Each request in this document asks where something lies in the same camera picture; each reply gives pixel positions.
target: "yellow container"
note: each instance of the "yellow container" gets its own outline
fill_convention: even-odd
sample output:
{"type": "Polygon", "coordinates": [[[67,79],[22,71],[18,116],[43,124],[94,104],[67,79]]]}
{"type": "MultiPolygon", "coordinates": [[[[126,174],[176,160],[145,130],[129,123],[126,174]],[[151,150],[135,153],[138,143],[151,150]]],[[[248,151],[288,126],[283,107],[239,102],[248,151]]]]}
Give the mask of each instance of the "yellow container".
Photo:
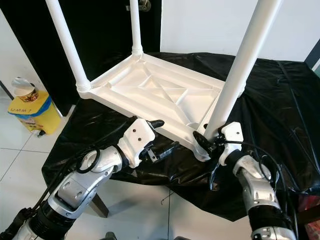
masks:
{"type": "Polygon", "coordinates": [[[8,113],[15,115],[29,130],[43,130],[52,134],[60,124],[60,116],[46,91],[39,91],[38,98],[24,102],[15,97],[8,107],[8,113]]]}

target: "tile floor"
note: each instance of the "tile floor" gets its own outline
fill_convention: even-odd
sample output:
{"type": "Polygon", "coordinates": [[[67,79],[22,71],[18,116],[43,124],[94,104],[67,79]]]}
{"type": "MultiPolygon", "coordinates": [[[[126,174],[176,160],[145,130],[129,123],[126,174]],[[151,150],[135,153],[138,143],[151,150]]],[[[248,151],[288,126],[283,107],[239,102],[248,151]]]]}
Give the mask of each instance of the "tile floor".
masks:
{"type": "MultiPolygon", "coordinates": [[[[17,212],[33,206],[46,185],[41,174],[50,150],[68,121],[58,131],[37,138],[7,114],[10,99],[0,90],[0,232],[17,212]]],[[[101,218],[88,208],[67,233],[67,240],[98,240],[112,231],[118,240],[249,239],[247,217],[230,222],[200,210],[164,186],[145,186],[109,180],[99,195],[110,210],[101,218]]]]}

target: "black tarp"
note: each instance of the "black tarp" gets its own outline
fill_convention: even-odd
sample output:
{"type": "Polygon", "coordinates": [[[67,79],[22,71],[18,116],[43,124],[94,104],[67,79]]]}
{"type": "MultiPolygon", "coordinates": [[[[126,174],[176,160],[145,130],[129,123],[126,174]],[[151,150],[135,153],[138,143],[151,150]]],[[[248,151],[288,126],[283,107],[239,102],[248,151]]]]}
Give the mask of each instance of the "black tarp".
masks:
{"type": "MultiPolygon", "coordinates": [[[[211,53],[152,53],[153,56],[225,81],[234,56],[211,53]]],[[[280,164],[288,188],[320,194],[320,82],[304,62],[258,59],[228,121],[240,122],[246,142],[265,149],[280,164]]],[[[42,168],[47,184],[75,152],[105,136],[101,148],[116,144],[132,119],[94,101],[81,99],[42,168]]],[[[162,135],[155,146],[172,141],[162,135]]],[[[243,146],[243,151],[252,147],[243,146]]],[[[165,185],[200,209],[235,221],[246,212],[242,189],[232,170],[218,167],[209,190],[209,173],[217,164],[197,161],[180,146],[166,160],[142,162],[112,175],[112,179],[165,185]]]]}

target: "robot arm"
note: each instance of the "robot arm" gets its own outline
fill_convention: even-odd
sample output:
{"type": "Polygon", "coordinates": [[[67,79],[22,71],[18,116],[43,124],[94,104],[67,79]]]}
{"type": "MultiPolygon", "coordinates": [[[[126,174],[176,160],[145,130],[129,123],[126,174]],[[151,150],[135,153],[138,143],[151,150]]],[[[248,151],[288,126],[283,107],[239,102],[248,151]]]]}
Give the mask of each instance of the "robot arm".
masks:
{"type": "Polygon", "coordinates": [[[148,122],[138,118],[117,145],[89,152],[77,170],[61,181],[35,216],[20,228],[14,240],[34,240],[37,237],[44,240],[63,239],[94,198],[99,186],[122,168],[139,165],[140,153],[155,139],[154,128],[163,124],[161,120],[148,122]]]}
{"type": "Polygon", "coordinates": [[[241,125],[232,122],[219,131],[219,136],[209,143],[198,132],[193,133],[195,139],[210,156],[222,154],[219,163],[231,166],[233,174],[239,179],[243,188],[243,200],[252,229],[253,240],[296,240],[291,221],[281,210],[276,194],[269,180],[271,173],[263,164],[250,155],[241,152],[241,125]]]}

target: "black door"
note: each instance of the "black door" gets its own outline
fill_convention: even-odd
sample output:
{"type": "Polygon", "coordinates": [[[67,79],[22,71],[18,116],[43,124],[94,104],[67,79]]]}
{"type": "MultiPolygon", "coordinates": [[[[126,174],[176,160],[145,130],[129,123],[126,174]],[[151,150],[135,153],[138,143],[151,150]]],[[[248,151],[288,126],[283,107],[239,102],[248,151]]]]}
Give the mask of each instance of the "black door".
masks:
{"type": "MultiPolygon", "coordinates": [[[[131,54],[131,21],[126,7],[129,0],[59,2],[89,80],[131,54]]],[[[140,12],[141,42],[145,53],[160,51],[162,2],[150,2],[150,11],[140,12]]],[[[79,96],[45,1],[0,0],[0,8],[56,106],[65,116],[79,96]]]]}

